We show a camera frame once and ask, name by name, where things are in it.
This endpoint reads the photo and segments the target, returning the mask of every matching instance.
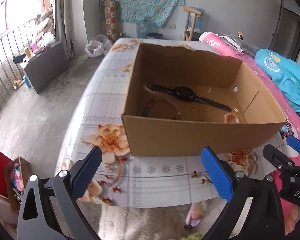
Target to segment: black smartwatch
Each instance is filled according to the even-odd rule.
[[[227,112],[231,112],[232,109],[229,106],[220,104],[208,98],[201,97],[197,95],[191,88],[188,87],[175,87],[175,88],[168,88],[161,85],[154,84],[149,82],[146,86],[148,89],[156,92],[161,92],[164,94],[169,94],[175,96],[177,99],[186,101],[186,102],[199,102],[203,103],[208,106],[214,106],[221,110],[225,110]]]

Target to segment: open cardboard box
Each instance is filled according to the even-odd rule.
[[[23,159],[22,157],[16,158],[15,160],[10,162],[4,168],[4,176],[5,176],[5,180],[6,180],[8,198],[10,201],[10,207],[13,212],[18,212],[20,209],[18,201],[14,197],[15,193],[13,191],[13,185],[10,180],[10,173],[16,163],[18,163],[20,165],[20,173],[21,173],[24,188],[26,188],[28,180],[29,180],[30,176],[32,175],[30,163],[28,161],[26,161],[25,159]]]
[[[224,110],[150,91],[148,82],[190,87],[197,95],[236,108],[238,113],[232,113],[240,123],[231,119],[224,123]],[[145,106],[156,97],[174,102],[181,120],[171,119],[175,109],[164,102],[142,117]],[[215,153],[252,149],[271,138],[286,119],[268,88],[241,60],[183,47],[145,43],[138,47],[122,114],[135,156],[200,155],[206,146]]]

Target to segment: pink blanket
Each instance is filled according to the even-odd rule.
[[[264,82],[270,92],[273,94],[275,99],[278,101],[281,108],[284,110],[288,121],[291,125],[295,128],[298,134],[298,139],[300,140],[300,117],[293,111],[292,107],[288,103],[287,99],[284,97],[282,92],[278,89],[278,87],[272,82],[272,80],[257,66],[255,60],[245,52],[239,52],[236,48],[226,43],[222,38],[214,33],[203,33],[199,39],[201,42],[206,42],[210,46],[212,46],[218,53],[223,56],[231,56],[237,59],[242,60],[246,63],[257,75],[258,77]],[[300,166],[300,155],[293,158],[290,157],[291,160],[295,162],[297,166]],[[274,177],[274,181],[277,185],[277,189],[281,190],[282,182],[279,178],[279,172],[274,171],[272,176]],[[283,215],[285,219],[288,216],[288,213],[291,209],[292,203],[281,199]]]

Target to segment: metal screw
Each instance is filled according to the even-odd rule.
[[[37,175],[35,175],[35,174],[34,174],[34,175],[31,175],[31,177],[30,177],[30,181],[35,181],[35,180],[37,179],[37,177],[38,177],[38,176],[37,176]]]
[[[273,181],[273,178],[270,175],[266,176],[266,179],[267,179],[267,181]]]
[[[237,171],[237,172],[235,173],[235,175],[236,175],[238,178],[240,178],[240,179],[242,179],[242,178],[244,177],[244,173],[243,173],[242,171]]]
[[[65,177],[67,174],[68,174],[68,171],[66,171],[66,170],[62,170],[59,172],[60,177]]]

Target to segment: balcony railing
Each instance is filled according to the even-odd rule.
[[[13,58],[24,54],[25,47],[31,46],[35,27],[35,19],[31,19],[0,35],[0,109],[14,91],[14,83],[24,75],[23,69],[13,62]]]

